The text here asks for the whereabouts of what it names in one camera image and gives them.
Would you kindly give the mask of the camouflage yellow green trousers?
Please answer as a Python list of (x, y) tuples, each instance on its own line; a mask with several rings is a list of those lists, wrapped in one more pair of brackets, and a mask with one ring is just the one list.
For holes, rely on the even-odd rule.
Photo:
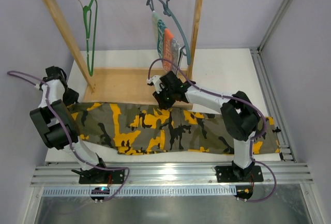
[(220, 114), (110, 102), (75, 103), (68, 111), (83, 141), (113, 148), (118, 154), (235, 153), (234, 139)]

